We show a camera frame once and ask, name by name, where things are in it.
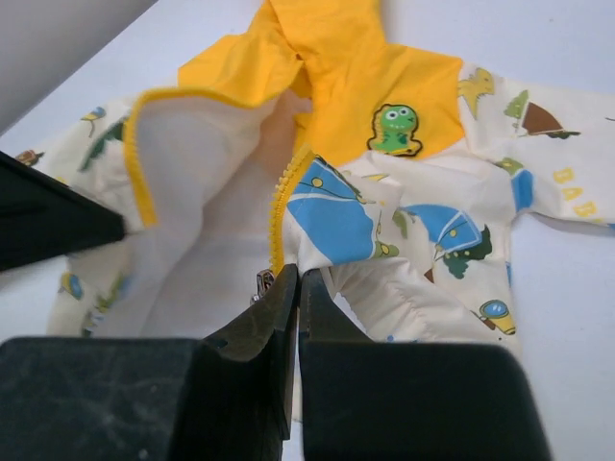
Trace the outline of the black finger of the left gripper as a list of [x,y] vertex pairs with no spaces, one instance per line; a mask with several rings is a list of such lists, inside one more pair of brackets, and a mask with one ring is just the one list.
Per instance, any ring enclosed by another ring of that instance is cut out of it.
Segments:
[[15,158],[1,155],[1,269],[122,240],[123,217]]

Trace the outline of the yellow hooded dinosaur print jacket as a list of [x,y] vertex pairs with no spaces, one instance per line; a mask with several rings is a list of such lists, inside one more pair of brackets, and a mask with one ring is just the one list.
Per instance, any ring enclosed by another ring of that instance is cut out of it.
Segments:
[[20,155],[117,212],[72,252],[53,336],[199,336],[253,268],[318,270],[382,342],[518,353],[524,212],[614,224],[614,99],[389,42],[376,1],[266,1],[172,82]]

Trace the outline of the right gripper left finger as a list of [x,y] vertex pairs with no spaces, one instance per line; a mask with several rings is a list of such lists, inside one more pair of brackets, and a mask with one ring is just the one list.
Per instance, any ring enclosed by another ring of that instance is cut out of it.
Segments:
[[278,460],[298,271],[205,339],[18,337],[1,347],[5,460]]

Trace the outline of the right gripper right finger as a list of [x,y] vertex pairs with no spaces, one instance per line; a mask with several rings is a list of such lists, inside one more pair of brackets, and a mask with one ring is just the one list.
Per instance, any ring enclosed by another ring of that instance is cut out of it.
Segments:
[[321,273],[300,300],[307,460],[548,460],[528,380],[499,346],[379,343],[332,300]]

